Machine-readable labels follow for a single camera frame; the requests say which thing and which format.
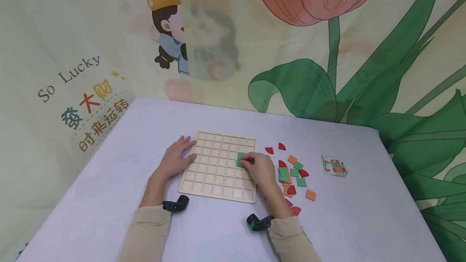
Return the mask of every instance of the green square tile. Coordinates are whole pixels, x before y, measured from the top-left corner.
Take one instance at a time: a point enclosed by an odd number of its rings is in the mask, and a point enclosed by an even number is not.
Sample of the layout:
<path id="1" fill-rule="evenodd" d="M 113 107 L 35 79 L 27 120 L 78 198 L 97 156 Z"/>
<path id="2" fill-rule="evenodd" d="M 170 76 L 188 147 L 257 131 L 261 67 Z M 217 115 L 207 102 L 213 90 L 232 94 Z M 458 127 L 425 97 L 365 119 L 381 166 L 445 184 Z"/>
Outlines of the green square tile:
<path id="1" fill-rule="evenodd" d="M 241 157 L 243 157 L 244 155 L 246 155 L 246 153 L 238 152 L 238 158 L 236 158 L 236 167 L 244 168 L 244 166 L 241 165 L 241 163 L 240 163 Z"/>
<path id="2" fill-rule="evenodd" d="M 300 187 L 306 187 L 307 186 L 306 179 L 304 179 L 304 178 L 297 178 L 297 182 L 298 182 L 298 186 L 300 186 Z"/>
<path id="3" fill-rule="evenodd" d="M 278 173 L 280 174 L 281 182 L 290 182 L 287 168 L 285 167 L 278 168 Z"/>
<path id="4" fill-rule="evenodd" d="M 292 177 L 299 177 L 298 169 L 291 168 L 290 169 L 290 174 L 291 174 Z"/>
<path id="5" fill-rule="evenodd" d="M 304 166 L 300 162 L 296 161 L 296 163 L 294 164 L 294 167 L 297 170 L 301 170 L 301 169 L 303 169 Z"/>

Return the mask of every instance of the wooden grid board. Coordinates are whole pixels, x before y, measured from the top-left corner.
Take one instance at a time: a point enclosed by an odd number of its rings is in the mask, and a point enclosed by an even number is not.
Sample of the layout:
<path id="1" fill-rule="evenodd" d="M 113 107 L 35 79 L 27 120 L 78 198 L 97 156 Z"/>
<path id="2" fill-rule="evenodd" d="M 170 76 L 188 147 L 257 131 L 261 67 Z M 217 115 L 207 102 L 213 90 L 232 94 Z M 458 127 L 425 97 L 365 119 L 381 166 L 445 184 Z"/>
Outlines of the wooden grid board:
<path id="1" fill-rule="evenodd" d="M 243 203 L 256 202 L 256 183 L 245 168 L 237 167 L 238 152 L 255 152 L 257 140 L 211 131 L 197 131 L 196 160 L 183 172 L 178 192 Z"/>

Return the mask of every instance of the sleeve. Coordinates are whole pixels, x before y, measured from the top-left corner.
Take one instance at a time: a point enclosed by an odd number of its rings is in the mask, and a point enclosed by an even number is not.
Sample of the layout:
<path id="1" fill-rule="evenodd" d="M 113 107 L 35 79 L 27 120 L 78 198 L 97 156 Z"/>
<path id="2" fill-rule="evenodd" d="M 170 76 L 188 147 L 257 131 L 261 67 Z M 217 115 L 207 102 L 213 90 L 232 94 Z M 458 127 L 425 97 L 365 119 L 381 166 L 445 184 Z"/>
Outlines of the sleeve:
<path id="1" fill-rule="evenodd" d="M 181 43 L 177 44 L 171 36 L 160 34 L 159 44 L 172 58 L 178 59 L 181 56 Z"/>
<path id="2" fill-rule="evenodd" d="M 273 219 L 269 236 L 282 262 L 321 262 L 297 217 Z"/>
<path id="3" fill-rule="evenodd" d="M 162 205 L 136 210 L 117 262 L 159 262 L 170 214 Z"/>

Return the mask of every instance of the right hand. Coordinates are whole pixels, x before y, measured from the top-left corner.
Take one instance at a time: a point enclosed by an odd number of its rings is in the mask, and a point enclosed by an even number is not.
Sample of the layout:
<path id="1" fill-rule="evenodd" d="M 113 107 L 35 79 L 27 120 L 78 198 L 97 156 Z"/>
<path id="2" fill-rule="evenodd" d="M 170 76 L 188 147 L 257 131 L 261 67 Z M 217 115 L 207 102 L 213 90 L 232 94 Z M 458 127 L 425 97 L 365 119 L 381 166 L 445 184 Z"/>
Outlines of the right hand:
<path id="1" fill-rule="evenodd" d="M 275 166 L 269 155 L 250 152 L 241 158 L 240 163 L 246 167 L 254 181 L 263 191 L 277 186 Z"/>

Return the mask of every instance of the white tablecloth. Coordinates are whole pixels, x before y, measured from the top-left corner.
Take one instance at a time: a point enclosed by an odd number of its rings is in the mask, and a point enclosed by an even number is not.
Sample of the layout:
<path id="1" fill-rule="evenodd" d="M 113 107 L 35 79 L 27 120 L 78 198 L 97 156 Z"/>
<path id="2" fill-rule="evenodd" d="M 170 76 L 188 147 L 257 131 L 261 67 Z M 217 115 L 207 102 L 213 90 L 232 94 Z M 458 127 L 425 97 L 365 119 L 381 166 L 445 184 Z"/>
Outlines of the white tablecloth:
<path id="1" fill-rule="evenodd" d="M 275 149 L 276 166 L 290 154 L 304 164 L 316 202 L 298 187 L 290 201 L 322 261 L 445 261 L 376 130 L 151 98 L 129 107 L 18 261 L 116 260 L 166 147 L 198 129 L 256 137 L 259 152 Z M 348 176 L 325 175 L 323 154 L 342 158 Z M 179 182 L 169 182 L 166 200 L 178 199 Z M 172 214 L 163 261 L 279 261 L 267 232 L 246 224 L 251 213 L 268 215 L 257 194 L 255 204 L 190 195 Z"/>

